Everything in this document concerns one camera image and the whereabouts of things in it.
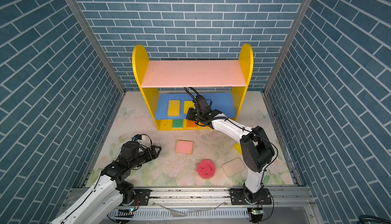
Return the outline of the green sponge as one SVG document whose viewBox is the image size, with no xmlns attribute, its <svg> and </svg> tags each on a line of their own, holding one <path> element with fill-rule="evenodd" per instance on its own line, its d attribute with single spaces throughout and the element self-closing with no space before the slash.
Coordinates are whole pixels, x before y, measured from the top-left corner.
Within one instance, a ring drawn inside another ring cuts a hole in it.
<svg viewBox="0 0 391 224">
<path fill-rule="evenodd" d="M 172 128 L 183 128 L 183 120 L 182 119 L 174 119 L 172 123 Z"/>
</svg>

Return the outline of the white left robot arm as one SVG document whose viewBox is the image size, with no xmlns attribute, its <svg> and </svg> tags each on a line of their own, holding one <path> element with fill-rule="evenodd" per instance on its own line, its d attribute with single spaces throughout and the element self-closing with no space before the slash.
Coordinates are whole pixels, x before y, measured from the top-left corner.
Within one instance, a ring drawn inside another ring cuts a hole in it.
<svg viewBox="0 0 391 224">
<path fill-rule="evenodd" d="M 134 186 L 125 179 L 134 169 L 157 159 L 160 152 L 160 146 L 126 142 L 116 160 L 101 171 L 95 183 L 51 223 L 98 224 L 120 205 L 138 207 Z"/>
</svg>

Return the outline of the small yellow sponge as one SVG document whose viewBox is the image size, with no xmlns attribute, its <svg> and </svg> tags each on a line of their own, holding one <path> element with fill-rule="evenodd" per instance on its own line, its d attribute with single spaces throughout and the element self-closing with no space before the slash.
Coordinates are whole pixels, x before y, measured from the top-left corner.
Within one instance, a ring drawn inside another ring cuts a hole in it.
<svg viewBox="0 0 391 224">
<path fill-rule="evenodd" d="M 184 107 L 183 107 L 184 114 L 187 114 L 189 109 L 194 109 L 193 101 L 184 101 Z"/>
<path fill-rule="evenodd" d="M 241 149 L 241 145 L 239 143 L 236 143 L 234 145 L 234 149 L 240 154 L 242 155 L 242 149 Z"/>
</svg>

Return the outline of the aluminium corner post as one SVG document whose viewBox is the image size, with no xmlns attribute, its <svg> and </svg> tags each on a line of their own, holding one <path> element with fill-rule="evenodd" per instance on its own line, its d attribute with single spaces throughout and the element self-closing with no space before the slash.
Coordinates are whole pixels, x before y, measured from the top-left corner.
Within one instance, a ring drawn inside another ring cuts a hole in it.
<svg viewBox="0 0 391 224">
<path fill-rule="evenodd" d="M 106 56 L 103 48 L 101 47 L 98 39 L 96 38 L 90 24 L 88 23 L 87 19 L 85 18 L 80 6 L 78 5 L 76 0 L 65 0 L 68 7 L 70 8 L 72 14 L 76 18 L 77 22 L 79 23 L 82 31 L 86 35 L 87 39 L 90 41 L 91 46 L 93 47 L 94 51 L 97 53 L 98 57 L 101 60 L 101 63 L 103 66 L 107 69 L 110 77 L 112 78 L 113 82 L 115 83 L 117 89 L 120 91 L 122 95 L 126 93 L 126 89 L 120 82 L 120 79 L 116 75 L 108 57 Z"/>
<path fill-rule="evenodd" d="M 265 95 L 267 95 L 272 88 L 272 85 L 277 77 L 277 74 L 278 74 L 282 64 L 284 63 L 284 59 L 289 51 L 289 48 L 292 45 L 292 42 L 298 32 L 298 29 L 304 19 L 304 16 L 305 16 L 307 10 L 309 9 L 311 2 L 312 2 L 312 0 L 303 0 L 303 2 L 301 3 L 301 5 L 298 9 L 297 15 L 296 15 L 296 17 L 292 23 L 292 26 L 288 32 L 288 35 L 287 35 L 286 40 L 284 42 L 284 45 L 280 51 L 278 58 L 276 59 L 276 63 L 274 65 L 274 67 L 271 71 L 271 74 L 267 80 L 267 83 L 264 87 L 264 94 Z"/>
</svg>

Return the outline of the aluminium left corner post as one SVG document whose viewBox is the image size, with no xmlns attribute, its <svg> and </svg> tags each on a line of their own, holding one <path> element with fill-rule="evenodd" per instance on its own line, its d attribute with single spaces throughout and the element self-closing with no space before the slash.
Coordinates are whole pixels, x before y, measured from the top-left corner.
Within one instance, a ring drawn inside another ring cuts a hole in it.
<svg viewBox="0 0 391 224">
<path fill-rule="evenodd" d="M 96 38 L 90 24 L 88 23 L 87 19 L 85 18 L 80 6 L 78 5 L 76 0 L 65 0 L 68 7 L 70 8 L 72 14 L 76 18 L 77 22 L 79 23 L 82 31 L 86 35 L 87 39 L 90 41 L 91 46 L 93 47 L 94 51 L 97 53 L 98 57 L 101 60 L 101 63 L 103 66 L 107 69 L 110 77 L 112 78 L 113 82 L 115 83 L 117 89 L 120 91 L 122 95 L 126 93 L 126 89 L 120 82 L 120 79 L 116 75 L 108 57 L 106 56 L 103 48 L 101 47 L 98 39 Z"/>
</svg>

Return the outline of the pink round scrubber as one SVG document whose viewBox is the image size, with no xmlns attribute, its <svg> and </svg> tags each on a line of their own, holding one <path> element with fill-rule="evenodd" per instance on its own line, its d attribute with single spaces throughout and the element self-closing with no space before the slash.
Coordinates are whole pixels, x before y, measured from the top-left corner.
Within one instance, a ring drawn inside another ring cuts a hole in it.
<svg viewBox="0 0 391 224">
<path fill-rule="evenodd" d="M 215 175 L 216 168 L 211 160 L 202 160 L 197 165 L 196 172 L 202 179 L 210 179 Z"/>
</svg>

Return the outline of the aluminium right corner post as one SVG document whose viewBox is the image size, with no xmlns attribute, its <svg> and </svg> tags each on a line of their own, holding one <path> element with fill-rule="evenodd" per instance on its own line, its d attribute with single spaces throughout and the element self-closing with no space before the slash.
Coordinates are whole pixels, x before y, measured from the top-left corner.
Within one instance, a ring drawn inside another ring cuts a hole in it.
<svg viewBox="0 0 391 224">
<path fill-rule="evenodd" d="M 309 9 L 311 2 L 312 2 L 312 0 L 303 0 L 303 2 L 301 3 L 301 5 L 298 9 L 297 15 L 296 15 L 296 17 L 292 23 L 292 26 L 288 32 L 288 35 L 287 35 L 286 40 L 284 42 L 284 45 L 280 51 L 278 58 L 276 59 L 276 63 L 274 65 L 274 67 L 271 71 L 271 74 L 267 80 L 267 83 L 264 87 L 264 94 L 265 95 L 267 95 L 272 88 L 272 85 L 277 77 L 277 74 L 278 74 L 282 64 L 284 63 L 284 59 L 289 51 L 289 48 L 292 45 L 292 42 L 298 32 L 298 29 L 304 19 L 304 16 L 305 16 L 307 10 Z"/>
</svg>

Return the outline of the yellow pink blue wooden shelf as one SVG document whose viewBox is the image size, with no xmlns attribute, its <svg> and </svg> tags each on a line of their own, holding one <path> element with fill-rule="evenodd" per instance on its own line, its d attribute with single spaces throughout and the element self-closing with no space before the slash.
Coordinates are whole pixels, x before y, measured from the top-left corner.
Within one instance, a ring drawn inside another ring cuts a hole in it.
<svg viewBox="0 0 391 224">
<path fill-rule="evenodd" d="M 186 128 L 184 101 L 192 98 L 185 91 L 168 92 L 163 88 L 229 88 L 230 92 L 202 92 L 212 109 L 238 119 L 253 74 L 254 54 L 249 44 L 242 46 L 238 60 L 151 61 L 142 45 L 134 47 L 132 67 L 137 85 L 155 126 L 160 131 L 198 130 Z M 180 116 L 167 115 L 170 100 L 180 100 Z M 172 128 L 174 119 L 183 120 L 183 128 Z"/>
</svg>

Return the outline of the pink rectangular sponge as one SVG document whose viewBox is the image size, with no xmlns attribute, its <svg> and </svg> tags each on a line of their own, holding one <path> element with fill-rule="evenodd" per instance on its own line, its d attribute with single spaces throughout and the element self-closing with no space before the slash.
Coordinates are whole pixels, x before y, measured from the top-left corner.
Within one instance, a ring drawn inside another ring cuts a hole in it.
<svg viewBox="0 0 391 224">
<path fill-rule="evenodd" d="M 178 140 L 176 142 L 175 153 L 192 155 L 193 141 Z"/>
</svg>

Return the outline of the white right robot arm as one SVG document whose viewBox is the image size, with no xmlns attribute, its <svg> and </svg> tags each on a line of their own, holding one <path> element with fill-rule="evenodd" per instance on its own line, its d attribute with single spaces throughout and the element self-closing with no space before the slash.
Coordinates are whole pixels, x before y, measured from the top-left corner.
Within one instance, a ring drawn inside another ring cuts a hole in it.
<svg viewBox="0 0 391 224">
<path fill-rule="evenodd" d="M 209 103 L 198 93 L 189 93 L 189 96 L 194 108 L 188 109 L 186 119 L 198 126 L 220 131 L 239 143 L 243 161 L 249 168 L 243 185 L 244 197 L 250 204 L 260 201 L 265 172 L 278 155 L 277 147 L 268 139 L 262 127 L 249 127 L 233 121 L 221 111 L 213 110 L 212 102 Z"/>
</svg>

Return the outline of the textured yellow sponge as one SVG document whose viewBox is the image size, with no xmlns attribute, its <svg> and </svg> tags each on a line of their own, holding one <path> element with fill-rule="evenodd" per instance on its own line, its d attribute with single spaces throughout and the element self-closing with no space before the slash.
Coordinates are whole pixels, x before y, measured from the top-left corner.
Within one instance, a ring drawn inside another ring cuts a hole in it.
<svg viewBox="0 0 391 224">
<path fill-rule="evenodd" d="M 180 100 L 170 100 L 168 103 L 167 115 L 169 117 L 179 117 L 180 116 L 181 102 Z"/>
</svg>

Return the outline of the beige sponge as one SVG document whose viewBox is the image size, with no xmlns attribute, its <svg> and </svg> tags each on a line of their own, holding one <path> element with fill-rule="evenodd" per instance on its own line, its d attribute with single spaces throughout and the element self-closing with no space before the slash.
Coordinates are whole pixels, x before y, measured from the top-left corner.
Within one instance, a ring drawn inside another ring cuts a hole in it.
<svg viewBox="0 0 391 224">
<path fill-rule="evenodd" d="M 243 172 L 246 169 L 246 167 L 243 164 L 242 160 L 237 157 L 234 160 L 231 160 L 230 162 L 223 164 L 222 169 L 226 177 L 231 178 L 234 175 Z"/>
</svg>

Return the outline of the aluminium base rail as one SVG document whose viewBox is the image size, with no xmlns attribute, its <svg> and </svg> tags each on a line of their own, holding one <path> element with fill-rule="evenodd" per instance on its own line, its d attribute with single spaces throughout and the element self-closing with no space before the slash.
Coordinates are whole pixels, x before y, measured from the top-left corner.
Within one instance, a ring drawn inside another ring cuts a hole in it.
<svg viewBox="0 0 391 224">
<path fill-rule="evenodd" d="M 253 200 L 242 187 L 135 187 L 135 207 L 214 208 L 218 205 L 259 207 L 315 207 L 308 187 L 267 186 Z"/>
</svg>

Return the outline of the orange sponge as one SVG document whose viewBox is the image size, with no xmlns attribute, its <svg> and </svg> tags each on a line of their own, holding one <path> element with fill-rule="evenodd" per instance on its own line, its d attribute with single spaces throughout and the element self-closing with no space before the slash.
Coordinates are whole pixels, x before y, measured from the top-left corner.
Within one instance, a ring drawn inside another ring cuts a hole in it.
<svg viewBox="0 0 391 224">
<path fill-rule="evenodd" d="M 187 120 L 186 123 L 186 128 L 191 129 L 191 128 L 197 128 L 198 125 L 194 121 Z"/>
</svg>

